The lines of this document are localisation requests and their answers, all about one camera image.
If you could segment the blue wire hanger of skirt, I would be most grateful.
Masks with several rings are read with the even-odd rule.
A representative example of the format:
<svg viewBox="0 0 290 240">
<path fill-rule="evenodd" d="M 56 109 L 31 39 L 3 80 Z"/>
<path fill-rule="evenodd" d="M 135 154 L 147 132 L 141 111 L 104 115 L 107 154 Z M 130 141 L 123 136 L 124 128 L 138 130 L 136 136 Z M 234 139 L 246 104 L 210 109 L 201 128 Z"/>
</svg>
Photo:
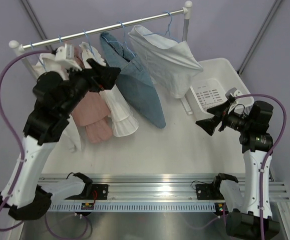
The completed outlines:
<svg viewBox="0 0 290 240">
<path fill-rule="evenodd" d="M 124 30 L 124 35 L 123 35 L 123 43 L 115 40 L 115 41 L 111 41 L 111 40 L 108 40 L 105 36 L 102 36 L 102 38 L 107 42 L 107 43 L 118 43 L 120 46 L 122 46 L 123 48 L 126 48 L 130 53 L 131 55 L 135 58 L 136 55 L 128 48 L 128 45 L 127 45 L 127 38 L 126 38 L 126 30 L 125 30 L 125 26 L 124 24 L 121 22 L 121 21 L 117 21 L 118 24 L 121 25 L 121 27 L 123 28 Z"/>
</svg>

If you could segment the blue denim skirt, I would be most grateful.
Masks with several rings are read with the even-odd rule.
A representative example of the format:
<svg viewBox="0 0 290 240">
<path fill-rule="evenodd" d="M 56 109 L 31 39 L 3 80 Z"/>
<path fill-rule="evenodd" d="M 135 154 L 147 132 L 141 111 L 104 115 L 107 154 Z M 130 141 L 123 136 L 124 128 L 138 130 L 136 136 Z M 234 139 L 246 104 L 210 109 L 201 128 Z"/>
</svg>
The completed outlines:
<svg viewBox="0 0 290 240">
<path fill-rule="evenodd" d="M 106 63 L 121 70 L 116 85 L 127 103 L 157 128 L 165 128 L 160 98 L 137 54 L 108 32 L 100 34 L 100 45 Z"/>
</svg>

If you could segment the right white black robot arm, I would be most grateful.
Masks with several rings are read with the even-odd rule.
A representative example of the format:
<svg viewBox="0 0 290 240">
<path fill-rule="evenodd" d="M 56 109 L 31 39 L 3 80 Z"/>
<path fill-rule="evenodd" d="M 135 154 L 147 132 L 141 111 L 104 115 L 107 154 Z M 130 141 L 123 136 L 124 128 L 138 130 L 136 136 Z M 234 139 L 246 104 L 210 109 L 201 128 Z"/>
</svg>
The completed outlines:
<svg viewBox="0 0 290 240">
<path fill-rule="evenodd" d="M 269 203 L 270 149 L 273 139 L 267 133 L 273 106 L 255 101 L 249 114 L 238 114 L 231 109 L 233 101 L 208 109 L 212 118 L 196 121 L 209 135 L 226 127 L 240 133 L 239 143 L 245 165 L 244 192 L 238 179 L 229 174 L 218 174 L 209 184 L 217 198 L 224 198 L 228 214 L 225 220 L 228 236 L 242 240 L 271 240 L 280 231 L 280 224 L 272 218 Z"/>
</svg>

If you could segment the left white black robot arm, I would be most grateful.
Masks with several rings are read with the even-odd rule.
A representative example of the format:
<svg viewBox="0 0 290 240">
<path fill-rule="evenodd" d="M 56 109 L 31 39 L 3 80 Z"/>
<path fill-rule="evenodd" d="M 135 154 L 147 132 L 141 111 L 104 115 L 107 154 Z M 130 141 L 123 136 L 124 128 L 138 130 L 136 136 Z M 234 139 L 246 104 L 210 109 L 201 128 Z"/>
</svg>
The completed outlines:
<svg viewBox="0 0 290 240">
<path fill-rule="evenodd" d="M 20 156 L 10 181 L 0 191 L 0 209 L 7 208 L 17 221 L 38 220 L 53 204 L 71 197 L 87 199 L 93 194 L 93 181 L 80 172 L 50 186 L 38 184 L 74 108 L 88 92 L 112 89 L 121 72 L 91 58 L 87 62 L 89 68 L 71 70 L 68 80 L 55 71 L 43 73 L 33 88 L 36 103 L 24 126 L 24 137 L 18 139 Z"/>
</svg>

